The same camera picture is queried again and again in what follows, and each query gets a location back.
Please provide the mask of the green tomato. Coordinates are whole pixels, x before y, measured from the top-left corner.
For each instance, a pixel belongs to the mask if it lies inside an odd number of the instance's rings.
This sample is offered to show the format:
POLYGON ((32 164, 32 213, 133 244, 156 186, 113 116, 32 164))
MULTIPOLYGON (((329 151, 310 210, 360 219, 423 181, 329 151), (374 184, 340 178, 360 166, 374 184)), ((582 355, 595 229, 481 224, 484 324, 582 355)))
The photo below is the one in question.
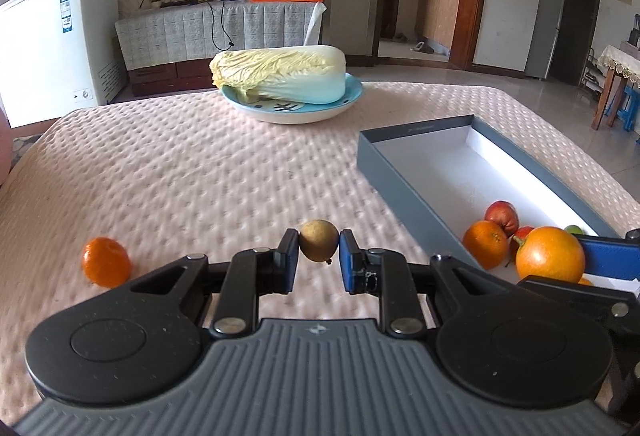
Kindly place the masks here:
POLYGON ((586 233, 585 230, 582 229, 582 227, 579 227, 577 225, 567 226, 564 228, 564 230, 569 234, 577 234, 578 236, 583 236, 586 233))

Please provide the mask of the large yellow-orange orange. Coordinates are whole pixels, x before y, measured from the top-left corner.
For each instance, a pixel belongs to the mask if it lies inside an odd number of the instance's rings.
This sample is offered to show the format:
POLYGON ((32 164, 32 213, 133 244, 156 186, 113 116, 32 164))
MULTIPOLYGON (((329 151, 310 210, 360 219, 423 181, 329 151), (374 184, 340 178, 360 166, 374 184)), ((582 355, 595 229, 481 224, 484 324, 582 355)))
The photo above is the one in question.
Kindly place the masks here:
POLYGON ((533 276, 578 283, 585 266, 585 253, 577 238, 556 227, 535 228, 515 257, 521 279, 533 276))

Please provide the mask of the orange round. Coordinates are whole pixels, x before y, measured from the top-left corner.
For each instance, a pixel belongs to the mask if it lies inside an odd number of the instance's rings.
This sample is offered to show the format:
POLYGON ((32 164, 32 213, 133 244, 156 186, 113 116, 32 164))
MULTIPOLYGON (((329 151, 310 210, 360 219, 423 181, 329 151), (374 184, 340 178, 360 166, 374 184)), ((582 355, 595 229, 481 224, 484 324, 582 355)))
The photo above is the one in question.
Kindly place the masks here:
POLYGON ((486 219, 474 222, 465 231, 462 244, 486 270, 500 265, 509 252, 509 241, 502 228, 486 219))

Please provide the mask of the red apple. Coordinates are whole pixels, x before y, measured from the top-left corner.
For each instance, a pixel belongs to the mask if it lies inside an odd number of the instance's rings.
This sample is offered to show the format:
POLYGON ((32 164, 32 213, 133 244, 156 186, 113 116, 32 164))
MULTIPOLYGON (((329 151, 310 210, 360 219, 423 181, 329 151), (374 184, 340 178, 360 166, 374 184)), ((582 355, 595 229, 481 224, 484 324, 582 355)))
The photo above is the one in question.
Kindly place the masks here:
POLYGON ((484 219, 497 224, 507 237, 513 236, 520 228, 518 212, 508 201, 499 200, 491 203, 485 212, 484 219))
POLYGON ((515 260, 518 249, 533 230, 534 227, 532 226, 523 226, 518 228, 518 230, 515 231, 515 234, 510 237, 509 248, 512 260, 515 260))

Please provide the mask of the brown kiwi back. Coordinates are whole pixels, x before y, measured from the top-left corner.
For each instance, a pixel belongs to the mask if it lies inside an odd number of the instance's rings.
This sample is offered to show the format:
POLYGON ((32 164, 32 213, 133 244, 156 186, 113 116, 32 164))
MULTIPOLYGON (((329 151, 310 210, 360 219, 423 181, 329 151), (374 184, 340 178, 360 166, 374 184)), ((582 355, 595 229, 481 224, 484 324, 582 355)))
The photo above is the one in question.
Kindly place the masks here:
POLYGON ((338 231, 332 222, 313 219, 299 230, 299 248, 315 263, 331 263, 338 245, 338 231))

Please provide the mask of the orange mandarin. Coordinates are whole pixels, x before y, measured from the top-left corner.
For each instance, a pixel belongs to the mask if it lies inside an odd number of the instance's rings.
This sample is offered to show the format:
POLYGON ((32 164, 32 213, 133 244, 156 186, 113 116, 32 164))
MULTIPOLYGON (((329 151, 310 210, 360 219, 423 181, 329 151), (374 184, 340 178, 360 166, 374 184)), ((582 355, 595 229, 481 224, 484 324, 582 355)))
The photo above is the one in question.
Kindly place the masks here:
POLYGON ((125 248, 106 237, 94 238, 85 245, 81 265, 93 284, 107 289, 121 286, 132 273, 132 263, 125 248))

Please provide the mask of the grey shallow cardboard box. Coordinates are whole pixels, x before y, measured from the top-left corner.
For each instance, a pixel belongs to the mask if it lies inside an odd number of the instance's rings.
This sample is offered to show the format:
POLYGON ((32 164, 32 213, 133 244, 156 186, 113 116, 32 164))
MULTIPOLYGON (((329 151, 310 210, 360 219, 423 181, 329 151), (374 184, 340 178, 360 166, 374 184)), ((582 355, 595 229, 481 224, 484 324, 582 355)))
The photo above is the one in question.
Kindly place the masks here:
MULTIPOLYGON (((364 130, 357 167, 427 255, 474 265, 462 237, 499 200, 510 202, 525 226, 577 225, 588 236, 617 236, 585 199, 474 115, 364 130)), ((639 279, 587 278, 639 291, 639 279)))

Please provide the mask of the blue plastic stool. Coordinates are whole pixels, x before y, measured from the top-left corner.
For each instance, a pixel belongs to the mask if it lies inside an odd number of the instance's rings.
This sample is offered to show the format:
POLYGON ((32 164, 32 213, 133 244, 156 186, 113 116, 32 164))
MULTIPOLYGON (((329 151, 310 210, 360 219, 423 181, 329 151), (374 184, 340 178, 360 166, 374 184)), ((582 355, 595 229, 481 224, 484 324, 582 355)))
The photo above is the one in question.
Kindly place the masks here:
POLYGON ((616 118, 623 123, 623 129, 630 132, 634 129, 634 122, 639 111, 639 89, 626 85, 616 92, 612 104, 605 111, 607 126, 612 126, 616 118))

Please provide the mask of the pink quilted table cover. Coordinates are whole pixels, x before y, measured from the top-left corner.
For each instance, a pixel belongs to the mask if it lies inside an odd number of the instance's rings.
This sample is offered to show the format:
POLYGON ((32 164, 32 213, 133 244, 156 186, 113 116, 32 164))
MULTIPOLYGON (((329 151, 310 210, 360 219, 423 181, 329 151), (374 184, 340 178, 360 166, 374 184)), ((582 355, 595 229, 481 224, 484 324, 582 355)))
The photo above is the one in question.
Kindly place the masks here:
POLYGON ((98 292, 81 269, 96 237, 145 274, 186 254, 228 260, 322 218, 362 245, 420 263, 424 253, 356 167, 363 130, 472 114, 570 187, 619 234, 638 201, 539 115, 487 86, 373 82, 332 120, 248 118, 219 92, 81 110, 56 122, 1 188, 1 417, 38 402, 25 366, 32 329, 98 292))

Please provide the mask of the light blue plate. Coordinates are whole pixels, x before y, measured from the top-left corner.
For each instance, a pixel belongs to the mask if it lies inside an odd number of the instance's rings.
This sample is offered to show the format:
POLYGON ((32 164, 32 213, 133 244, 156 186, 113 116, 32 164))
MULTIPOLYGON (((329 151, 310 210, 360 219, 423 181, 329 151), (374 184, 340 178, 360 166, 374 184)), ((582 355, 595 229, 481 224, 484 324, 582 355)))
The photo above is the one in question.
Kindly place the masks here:
POLYGON ((345 93, 330 104, 300 104, 288 100, 258 99, 244 102, 238 92, 228 86, 221 89, 222 96, 236 110, 259 122, 279 125, 303 125, 335 118, 349 110, 363 94, 362 83, 352 74, 345 74, 345 93))

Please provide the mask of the wooden side table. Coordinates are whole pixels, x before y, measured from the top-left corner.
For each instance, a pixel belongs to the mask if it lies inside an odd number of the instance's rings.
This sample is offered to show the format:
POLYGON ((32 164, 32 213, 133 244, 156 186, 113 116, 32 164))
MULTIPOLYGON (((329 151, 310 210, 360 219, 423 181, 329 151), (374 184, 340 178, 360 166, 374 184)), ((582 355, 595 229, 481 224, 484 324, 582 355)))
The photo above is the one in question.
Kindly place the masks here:
POLYGON ((628 42, 620 46, 608 45, 598 58, 598 63, 606 69, 606 77, 591 128, 598 130, 607 106, 611 111, 606 118, 606 125, 612 126, 617 111, 623 103, 625 88, 631 84, 639 86, 639 49, 628 42))

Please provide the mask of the napa cabbage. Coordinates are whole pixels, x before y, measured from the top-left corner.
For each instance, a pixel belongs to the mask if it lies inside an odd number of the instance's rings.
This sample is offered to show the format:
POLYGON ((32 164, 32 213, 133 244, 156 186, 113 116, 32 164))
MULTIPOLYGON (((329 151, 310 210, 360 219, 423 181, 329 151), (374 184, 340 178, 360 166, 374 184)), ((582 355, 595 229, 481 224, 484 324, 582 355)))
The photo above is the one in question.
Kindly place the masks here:
POLYGON ((261 99, 332 104, 346 92, 346 59, 333 46, 220 52, 209 63, 213 83, 246 104, 261 99))

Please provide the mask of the cloth-covered tv cabinet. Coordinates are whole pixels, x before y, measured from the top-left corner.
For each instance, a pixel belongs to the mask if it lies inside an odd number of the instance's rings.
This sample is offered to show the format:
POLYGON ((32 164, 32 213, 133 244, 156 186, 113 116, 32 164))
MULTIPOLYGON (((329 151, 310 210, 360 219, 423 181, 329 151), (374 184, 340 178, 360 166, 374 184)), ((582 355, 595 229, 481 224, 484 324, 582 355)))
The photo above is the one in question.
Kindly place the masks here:
POLYGON ((322 3, 206 2, 141 11, 115 30, 132 93, 138 97, 213 86, 220 52, 317 45, 322 3))

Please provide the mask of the grey refrigerator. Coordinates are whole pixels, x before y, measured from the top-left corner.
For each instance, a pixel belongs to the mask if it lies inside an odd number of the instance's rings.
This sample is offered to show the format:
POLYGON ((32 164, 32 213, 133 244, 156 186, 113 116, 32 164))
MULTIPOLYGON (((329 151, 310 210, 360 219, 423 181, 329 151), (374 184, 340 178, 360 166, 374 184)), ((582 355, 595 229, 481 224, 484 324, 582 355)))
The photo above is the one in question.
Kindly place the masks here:
POLYGON ((529 78, 548 78, 562 21, 564 0, 539 0, 532 42, 525 67, 529 78))

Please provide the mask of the white chest freezer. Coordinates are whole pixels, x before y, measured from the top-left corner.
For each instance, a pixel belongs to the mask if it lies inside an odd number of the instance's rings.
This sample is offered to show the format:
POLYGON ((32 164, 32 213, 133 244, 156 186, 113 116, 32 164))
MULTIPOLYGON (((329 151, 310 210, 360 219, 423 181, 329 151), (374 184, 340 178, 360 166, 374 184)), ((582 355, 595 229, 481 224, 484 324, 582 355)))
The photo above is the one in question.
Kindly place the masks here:
POLYGON ((1 6, 1 105, 11 127, 103 106, 127 85, 117 0, 1 6))

